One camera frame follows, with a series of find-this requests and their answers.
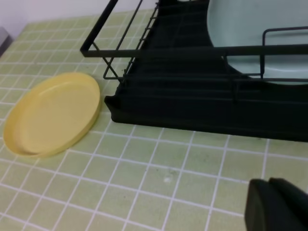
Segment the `tile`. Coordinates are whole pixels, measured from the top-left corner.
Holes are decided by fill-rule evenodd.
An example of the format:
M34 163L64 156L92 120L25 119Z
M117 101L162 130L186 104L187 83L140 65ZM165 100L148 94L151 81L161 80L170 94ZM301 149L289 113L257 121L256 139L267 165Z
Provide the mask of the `tile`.
M202 205L211 205L215 178L183 173L175 197Z
M81 176L91 156L87 154L69 152L62 163L59 171Z
M243 217L213 211L209 222L208 231L246 231Z
M4 213L17 191L0 186L0 212Z
M4 97L2 102L16 103L24 94L23 90L10 90L10 92Z
M7 214L22 220L27 220L38 201L38 197L20 192Z
M308 162L269 156L266 161L265 178L284 178L306 191L308 188Z
M92 214L77 208L67 207L55 231L84 231L90 222Z
M48 158L41 158L36 164L37 167L46 168L49 170L57 170L60 163L64 158L65 152L62 152L57 155L49 156Z
M108 182L115 169L116 163L116 160L95 156L91 160L84 177Z
M216 134L216 133L207 133L207 132L196 132L193 136L192 143L209 145L216 147L224 147L227 141L227 135L225 134Z
M33 76L22 76L18 79L18 81L15 83L15 88L28 88L30 83L33 81Z
M23 183L29 170L29 167L13 164L4 179L2 180L2 183L19 188Z
M64 205L42 199L34 211L30 223L46 229L52 229L61 214Z
M149 167L141 190L171 197L178 177L178 171L159 167Z
M12 109L12 105L0 104L0 118L4 119Z
M114 133L114 134L129 135L133 127L134 125L132 124L121 124L121 123L111 122L107 131L109 133Z
M99 131L103 132L107 128L109 121L110 121L110 115L108 114L100 114L97 118L95 124L92 127L93 131Z
M95 209L104 189L105 185L82 180L80 181L70 203L85 208Z
M173 202L165 227L166 231L204 231L208 210L180 202Z
M191 147L184 169L218 175L223 150Z
M124 222L113 218L96 215L89 227L89 231L106 230L106 231L121 231Z
M134 191L109 186L98 210L120 218L126 218L135 195Z
M104 135L104 138L100 143L96 153L112 157L120 157L127 143L127 140L128 138L126 137Z
M77 144L75 144L72 149L85 153L93 153L101 140L101 137L102 134L88 133Z
M0 152L0 158L2 158L2 159L14 160L15 157L16 156L10 150L8 150L6 147L3 147L3 149Z
M279 140L270 140L269 143L269 153L308 157L308 143Z
M145 170L146 166L144 165L120 162L111 183L137 189Z
M192 135L192 131L165 128L161 139L189 143Z
M39 169L32 169L23 189L33 193L43 194L52 177L53 173Z
M45 195L57 200L67 201L77 182L78 179L76 178L56 175L53 178Z
M181 168L187 148L187 145L160 142L152 164Z
M144 227L141 227L141 226L127 224L127 226L124 229L124 231L150 231L150 230L146 229Z
M261 178L263 159L264 156L259 154L228 151L221 176L246 181Z
M266 139L256 137L231 136L228 148L265 152Z
M5 174L6 170L10 165L11 165L10 163L0 161L0 179L3 177L3 175Z
M3 231L21 231L23 226L23 223L7 217L3 217L0 221L0 230Z
M123 158L148 163L155 146L155 141L131 139L125 149Z
M243 214L247 192L248 184L219 180L214 207Z
M167 199L139 194L130 220L161 229L170 201Z

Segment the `yellow plastic lid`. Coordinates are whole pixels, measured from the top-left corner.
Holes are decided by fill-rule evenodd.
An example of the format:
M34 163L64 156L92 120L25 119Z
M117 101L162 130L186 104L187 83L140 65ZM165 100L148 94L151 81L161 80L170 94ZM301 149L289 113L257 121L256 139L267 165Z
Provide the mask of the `yellow plastic lid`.
M100 109L97 82L83 73L64 73L36 85L13 108L3 138L13 153L42 157L80 140Z

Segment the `black wire rack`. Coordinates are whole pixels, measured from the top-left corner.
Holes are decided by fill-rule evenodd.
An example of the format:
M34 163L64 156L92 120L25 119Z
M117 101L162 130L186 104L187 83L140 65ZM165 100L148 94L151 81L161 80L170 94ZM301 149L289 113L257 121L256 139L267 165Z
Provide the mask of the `black wire rack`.
M115 122L308 141L308 85L269 83L308 79L264 78L266 55L308 54L307 44L266 45L267 33L308 27L270 28L260 46L213 47L206 27L209 0L159 0L137 47L122 50L140 0L117 47L100 50L95 38L116 4L110 0L81 48L85 57L106 62L103 78L120 82L105 98ZM229 56L247 55L259 57L260 72L229 66ZM122 75L113 68L115 58L130 58Z

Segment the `tiled countertop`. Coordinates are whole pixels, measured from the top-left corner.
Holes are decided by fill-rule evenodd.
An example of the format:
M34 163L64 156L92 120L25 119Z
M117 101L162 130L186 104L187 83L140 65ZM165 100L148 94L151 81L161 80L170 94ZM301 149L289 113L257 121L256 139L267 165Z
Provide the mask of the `tiled countertop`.
M96 40L114 48L127 17L113 14ZM150 12L137 15L134 48ZM104 95L106 65L78 51L98 17L28 25L0 58L1 130L34 85L62 72L92 75ZM117 71L127 59L115 60ZM23 159L0 140L0 231L244 231L251 178L308 186L308 144L117 124L105 105L90 133L64 153Z

